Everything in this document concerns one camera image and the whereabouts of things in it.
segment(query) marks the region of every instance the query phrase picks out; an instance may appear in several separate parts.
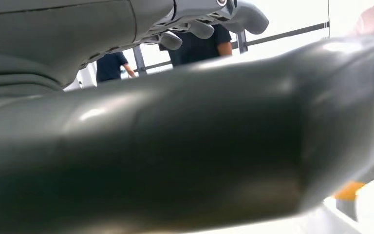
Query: black t-shirt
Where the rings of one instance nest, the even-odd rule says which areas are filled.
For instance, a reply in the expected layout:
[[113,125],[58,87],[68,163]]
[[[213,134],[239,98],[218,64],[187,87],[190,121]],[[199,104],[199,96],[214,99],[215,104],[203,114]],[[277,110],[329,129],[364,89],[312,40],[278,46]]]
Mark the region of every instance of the black t-shirt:
[[192,33],[176,33],[183,44],[178,50],[168,50],[166,47],[159,45],[160,50],[168,50],[171,63],[173,66],[189,64],[192,62],[213,59],[220,56],[217,46],[230,42],[231,36],[227,29],[217,24],[213,25],[214,33],[209,39],[200,39]]
[[122,52],[114,54],[106,54],[104,57],[97,60],[97,83],[112,80],[121,79],[120,66],[128,64]]

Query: robotic hand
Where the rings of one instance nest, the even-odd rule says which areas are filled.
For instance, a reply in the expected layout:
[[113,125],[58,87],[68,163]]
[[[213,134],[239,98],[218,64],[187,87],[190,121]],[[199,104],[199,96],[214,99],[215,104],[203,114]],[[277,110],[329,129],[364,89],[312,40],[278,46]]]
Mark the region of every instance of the robotic hand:
[[205,39],[216,23],[251,33],[269,24],[243,0],[0,0],[0,73],[39,74],[65,87],[106,53],[141,43],[177,49],[182,42],[169,31]]
[[[154,30],[162,31],[163,28],[177,32],[191,32],[201,39],[211,37],[214,32],[212,24],[221,24],[231,32],[239,33],[247,30],[252,34],[263,33],[269,25],[266,16],[253,4],[245,0],[214,0],[208,1],[201,11],[198,11],[197,3],[191,1],[176,0],[171,13],[157,22]],[[192,20],[192,12],[203,14]],[[141,40],[146,44],[161,43],[168,49],[178,49],[182,41],[174,34],[166,32]]]

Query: window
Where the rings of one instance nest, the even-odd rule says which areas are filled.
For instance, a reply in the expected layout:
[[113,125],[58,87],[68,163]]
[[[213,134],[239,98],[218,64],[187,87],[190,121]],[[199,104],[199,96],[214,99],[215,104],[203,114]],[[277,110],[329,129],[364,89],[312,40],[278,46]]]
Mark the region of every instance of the window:
[[329,20],[328,0],[248,0],[269,19],[270,24],[260,35],[246,31],[247,41],[324,23]]
[[141,53],[143,54],[145,66],[152,66],[158,63],[170,61],[170,56],[167,51],[160,51],[158,45],[140,45]]
[[235,33],[230,32],[230,36],[231,36],[231,42],[235,42],[235,41],[237,41],[237,38],[236,38],[236,34],[235,34]]
[[154,74],[154,73],[158,73],[158,72],[163,72],[163,71],[166,71],[166,70],[170,70],[172,68],[173,68],[173,65],[171,65],[171,64],[160,66],[160,67],[155,67],[155,68],[148,69],[147,74]]
[[124,51],[123,51],[123,54],[124,54],[125,58],[126,58],[127,61],[128,61],[128,65],[129,65],[133,70],[135,70],[135,69],[137,68],[137,63],[135,62],[134,52],[132,51],[132,49],[124,50]]
[[329,36],[329,28],[324,28],[292,37],[281,38],[248,47],[246,56],[252,59],[264,59],[280,55]]

